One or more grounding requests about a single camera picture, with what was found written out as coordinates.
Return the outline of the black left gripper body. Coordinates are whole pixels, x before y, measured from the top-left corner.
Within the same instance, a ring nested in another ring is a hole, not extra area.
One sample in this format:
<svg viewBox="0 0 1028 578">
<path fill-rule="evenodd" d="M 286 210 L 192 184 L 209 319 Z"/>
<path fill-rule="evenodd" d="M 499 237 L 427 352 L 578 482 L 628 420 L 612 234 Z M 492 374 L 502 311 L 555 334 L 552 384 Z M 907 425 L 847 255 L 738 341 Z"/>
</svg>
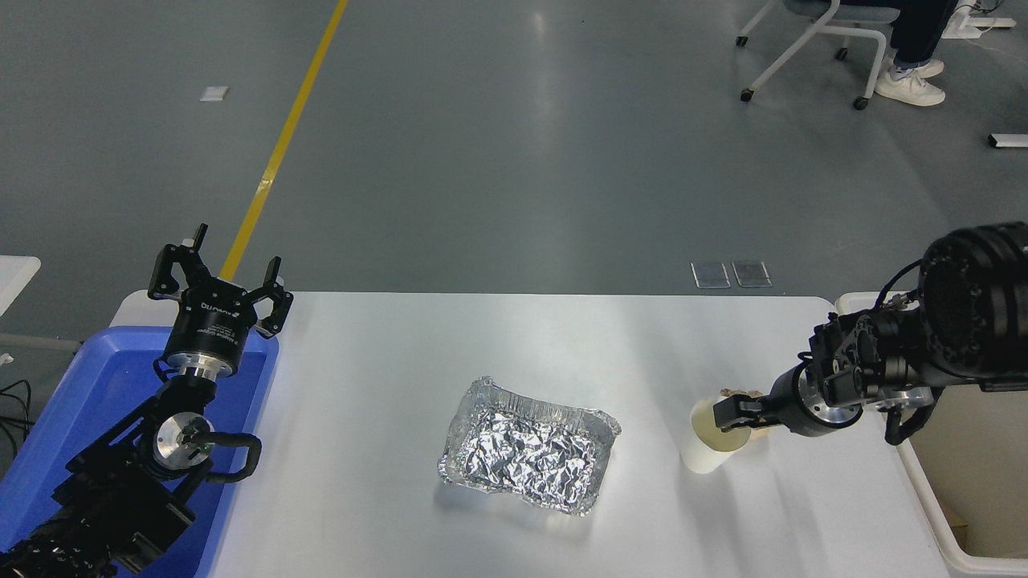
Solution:
<svg viewBox="0 0 1028 578">
<path fill-rule="evenodd" d="M 256 323 L 247 290 L 229 283 L 209 283 L 186 289 L 168 344 L 164 360 L 186 354 L 213 357 L 225 366 L 238 366 L 251 327 Z"/>
</svg>

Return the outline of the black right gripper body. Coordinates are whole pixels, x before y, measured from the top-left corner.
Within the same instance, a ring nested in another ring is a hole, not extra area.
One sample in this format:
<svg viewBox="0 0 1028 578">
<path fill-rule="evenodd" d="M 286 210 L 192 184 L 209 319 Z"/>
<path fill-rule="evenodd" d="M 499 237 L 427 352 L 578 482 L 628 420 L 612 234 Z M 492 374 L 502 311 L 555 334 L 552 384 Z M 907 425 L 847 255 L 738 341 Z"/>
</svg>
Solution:
<svg viewBox="0 0 1028 578">
<path fill-rule="evenodd" d="M 805 437 L 829 434 L 830 426 L 815 410 L 816 406 L 824 405 L 823 395 L 808 383 L 805 366 L 794 366 L 775 380 L 767 400 L 770 421 Z"/>
</svg>

